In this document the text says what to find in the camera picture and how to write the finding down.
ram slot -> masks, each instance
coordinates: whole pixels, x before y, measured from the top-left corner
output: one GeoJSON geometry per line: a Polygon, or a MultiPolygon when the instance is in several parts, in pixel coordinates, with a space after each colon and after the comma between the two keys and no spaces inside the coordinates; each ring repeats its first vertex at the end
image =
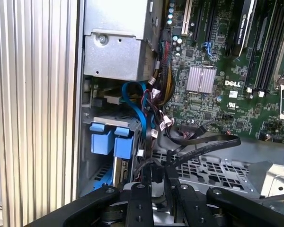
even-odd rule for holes
{"type": "Polygon", "coordinates": [[[281,45],[282,39],[284,38],[284,6],[282,8],[282,12],[281,12],[281,23],[279,24],[279,31],[276,34],[276,39],[274,42],[274,48],[273,48],[273,52],[272,52],[272,60],[271,63],[268,65],[268,70],[267,73],[269,75],[269,77],[267,77],[264,82],[262,83],[262,87],[261,89],[264,90],[265,92],[268,91],[269,88],[269,84],[271,81],[271,77],[273,75],[274,72],[274,67],[275,67],[275,63],[276,63],[276,59],[277,59],[277,55],[278,55],[278,51],[279,51],[279,47],[281,45]]]}
{"type": "Polygon", "coordinates": [[[184,12],[184,20],[182,26],[182,35],[188,35],[189,21],[191,16],[191,8],[193,6],[193,0],[186,0],[185,12],[184,12]]]}
{"type": "Polygon", "coordinates": [[[206,35],[205,35],[205,42],[211,41],[216,10],[217,10],[217,1],[212,0],[211,3],[210,3],[210,13],[209,13],[209,17],[208,17],[208,23],[207,23],[207,29],[206,29],[206,35]]]}
{"type": "Polygon", "coordinates": [[[273,17],[269,26],[269,33],[266,38],[261,65],[258,70],[255,83],[255,90],[268,92],[269,82],[273,74],[276,55],[284,30],[284,4],[276,1],[273,17]]]}
{"type": "Polygon", "coordinates": [[[198,16],[197,16],[197,20],[195,23],[195,30],[193,33],[193,42],[198,42],[199,39],[199,35],[200,35],[200,30],[201,30],[201,22],[202,22],[202,17],[203,17],[203,13],[204,13],[204,1],[201,0],[199,1],[199,9],[198,9],[198,16]]]}
{"type": "Polygon", "coordinates": [[[246,80],[245,80],[245,88],[247,88],[249,86],[249,83],[250,83],[250,79],[251,79],[251,76],[252,76],[252,72],[254,71],[255,69],[255,66],[256,66],[256,63],[255,63],[255,57],[256,57],[256,53],[258,51],[258,45],[259,45],[259,40],[260,40],[260,37],[263,35],[264,33],[264,29],[265,29],[265,26],[266,26],[266,23],[265,21],[267,21],[267,18],[268,18],[268,12],[267,12],[267,5],[264,3],[264,4],[259,4],[257,7],[261,7],[261,9],[258,11],[255,11],[254,14],[254,17],[259,17],[259,21],[257,23],[257,31],[256,31],[256,35],[255,35],[255,42],[253,44],[253,47],[252,47],[252,52],[251,52],[251,56],[250,56],[250,60],[249,60],[249,66],[248,66],[248,71],[247,71],[247,76],[246,76],[246,80]]]}

metal case frame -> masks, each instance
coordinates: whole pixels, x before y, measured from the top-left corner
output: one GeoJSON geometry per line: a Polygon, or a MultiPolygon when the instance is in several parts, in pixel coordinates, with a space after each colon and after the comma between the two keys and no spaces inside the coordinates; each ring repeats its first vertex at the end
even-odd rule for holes
{"type": "Polygon", "coordinates": [[[84,1],[0,0],[4,226],[77,198],[83,12],[84,1]]]}

dell logo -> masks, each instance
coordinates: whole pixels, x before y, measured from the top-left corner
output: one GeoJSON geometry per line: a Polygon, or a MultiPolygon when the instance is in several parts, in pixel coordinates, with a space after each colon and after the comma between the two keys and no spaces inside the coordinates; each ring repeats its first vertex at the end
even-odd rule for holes
{"type": "Polygon", "coordinates": [[[234,81],[225,81],[226,86],[231,86],[231,87],[241,87],[240,82],[234,82],[234,81]]]}

black ram slot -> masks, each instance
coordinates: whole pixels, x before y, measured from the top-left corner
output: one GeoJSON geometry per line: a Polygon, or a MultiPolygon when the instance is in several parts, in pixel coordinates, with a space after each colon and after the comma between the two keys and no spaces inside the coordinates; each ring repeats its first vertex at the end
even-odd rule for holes
{"type": "Polygon", "coordinates": [[[208,17],[208,24],[206,29],[206,35],[205,35],[205,42],[210,42],[212,37],[212,30],[214,25],[214,18],[216,16],[216,9],[217,9],[217,1],[212,0],[210,3],[210,13],[208,17]]]}
{"type": "Polygon", "coordinates": [[[200,30],[201,30],[201,22],[202,22],[202,17],[203,17],[203,8],[204,8],[204,1],[201,0],[199,1],[199,9],[198,9],[198,17],[197,21],[195,23],[195,30],[193,34],[193,41],[198,42],[199,35],[200,35],[200,30]]]}
{"type": "Polygon", "coordinates": [[[251,75],[252,72],[255,68],[255,56],[256,56],[256,52],[257,52],[257,45],[258,45],[258,40],[260,39],[261,36],[261,30],[262,30],[262,24],[264,23],[265,18],[268,16],[267,13],[267,2],[264,2],[263,4],[259,4],[259,7],[261,7],[261,10],[256,11],[257,15],[255,15],[255,17],[259,17],[259,23],[257,26],[257,31],[256,31],[256,38],[255,38],[255,43],[252,47],[252,53],[251,53],[251,57],[249,60],[249,66],[248,66],[248,71],[247,71],[247,77],[245,80],[245,87],[248,87],[250,79],[251,79],[251,75]]]}
{"type": "Polygon", "coordinates": [[[268,40],[263,51],[265,54],[257,76],[257,83],[255,90],[267,92],[269,81],[272,77],[272,71],[274,68],[274,62],[276,60],[277,50],[280,46],[281,38],[283,37],[284,29],[284,4],[278,2],[276,6],[275,14],[272,18],[270,31],[267,34],[268,40]]]}
{"type": "Polygon", "coordinates": [[[284,38],[284,35],[283,35],[283,31],[284,31],[284,7],[283,7],[283,10],[281,12],[281,15],[283,15],[283,17],[282,17],[282,21],[280,23],[280,29],[279,29],[279,32],[277,34],[277,39],[275,41],[274,50],[272,52],[272,61],[269,64],[269,68],[268,68],[268,71],[267,71],[267,74],[270,75],[270,76],[266,78],[266,80],[263,83],[263,86],[261,87],[261,89],[265,92],[269,92],[268,88],[269,88],[270,80],[271,80],[271,77],[273,75],[273,71],[274,71],[274,68],[275,68],[275,62],[276,62],[276,59],[277,59],[279,47],[281,45],[281,41],[284,38]]]}

motherboard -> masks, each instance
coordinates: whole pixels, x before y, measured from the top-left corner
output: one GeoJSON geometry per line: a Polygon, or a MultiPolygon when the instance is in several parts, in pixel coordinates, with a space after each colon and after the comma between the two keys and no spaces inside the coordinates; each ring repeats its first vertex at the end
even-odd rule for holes
{"type": "Polygon", "coordinates": [[[248,1],[179,0],[170,4],[167,23],[177,85],[165,113],[182,127],[219,121],[240,137],[265,140],[284,135],[284,120],[280,119],[284,92],[275,77],[284,76],[284,4],[249,1],[253,3],[250,8],[241,6],[248,7],[249,14],[240,20],[238,2],[248,1]],[[241,48],[231,43],[237,27],[235,40],[241,48]]]}

